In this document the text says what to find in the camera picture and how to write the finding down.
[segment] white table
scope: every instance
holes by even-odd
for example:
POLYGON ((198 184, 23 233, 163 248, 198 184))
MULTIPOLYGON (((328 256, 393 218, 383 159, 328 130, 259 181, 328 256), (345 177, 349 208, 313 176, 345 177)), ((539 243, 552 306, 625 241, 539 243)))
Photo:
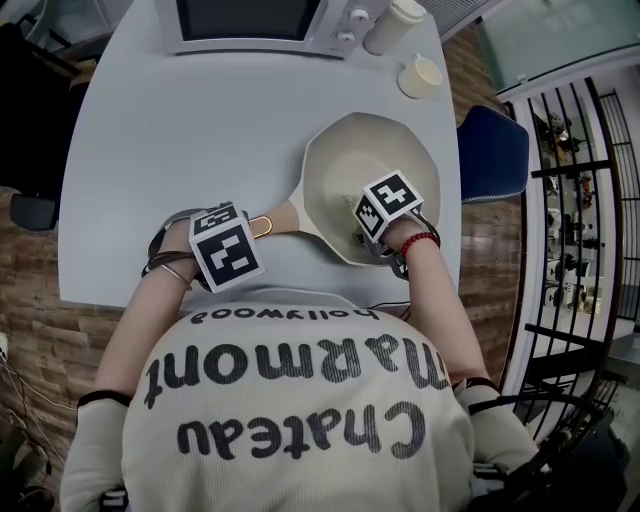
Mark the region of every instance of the white table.
MULTIPOLYGON (((440 173, 442 251, 457 286, 456 126, 431 17, 384 57, 362 48, 347 61, 258 52, 168 56, 152 0, 136 0, 100 61, 73 135, 60 215, 61 298, 125 306, 166 217, 225 200, 250 216, 266 212, 295 188, 307 141, 350 112, 406 124, 431 153, 440 173), (430 100, 411 100, 396 85, 415 52, 443 71, 430 100)), ((407 283, 391 269, 346 265, 320 240, 267 237, 259 249, 267 272, 209 300, 265 286, 336 293, 359 306, 408 299, 407 283)))

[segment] blue chair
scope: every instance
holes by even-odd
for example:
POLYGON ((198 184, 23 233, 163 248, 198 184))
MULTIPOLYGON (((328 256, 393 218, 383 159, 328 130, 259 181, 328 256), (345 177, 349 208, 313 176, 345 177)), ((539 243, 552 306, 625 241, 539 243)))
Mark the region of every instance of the blue chair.
POLYGON ((529 135, 488 107, 472 107, 458 128, 463 203, 517 196, 527 186, 529 135))

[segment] hand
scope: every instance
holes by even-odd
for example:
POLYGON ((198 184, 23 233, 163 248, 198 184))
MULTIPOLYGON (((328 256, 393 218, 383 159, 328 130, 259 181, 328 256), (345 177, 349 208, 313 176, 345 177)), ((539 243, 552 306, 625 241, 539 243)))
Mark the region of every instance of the hand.
POLYGON ((171 224, 164 234, 159 252, 193 252, 189 244, 189 226, 189 219, 182 219, 171 224))
POLYGON ((422 232, 424 232, 424 229, 417 222, 407 218, 400 218, 389 225, 382 234, 381 240, 394 251, 400 251, 409 238, 422 232))

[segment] white cup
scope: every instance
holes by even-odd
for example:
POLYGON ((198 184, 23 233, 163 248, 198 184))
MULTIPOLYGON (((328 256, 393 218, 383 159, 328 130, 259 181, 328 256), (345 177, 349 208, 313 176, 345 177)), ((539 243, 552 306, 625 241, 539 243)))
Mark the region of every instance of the white cup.
POLYGON ((442 73, 433 62, 416 53, 398 75, 398 87, 409 98, 426 98, 442 83, 442 73))
POLYGON ((372 55, 384 55, 410 29, 421 23, 427 10, 415 0, 392 0, 364 38, 363 46, 372 55))

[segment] microwave knob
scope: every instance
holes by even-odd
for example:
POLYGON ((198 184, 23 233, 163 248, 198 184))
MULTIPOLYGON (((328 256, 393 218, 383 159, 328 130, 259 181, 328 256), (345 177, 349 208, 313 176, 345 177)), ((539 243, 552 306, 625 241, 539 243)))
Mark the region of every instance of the microwave knob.
POLYGON ((343 30, 336 34, 336 39, 341 43, 353 43, 356 40, 356 36, 350 30, 343 30))
POLYGON ((369 13, 364 9, 354 9, 349 13, 351 25, 358 26, 369 21, 369 13))

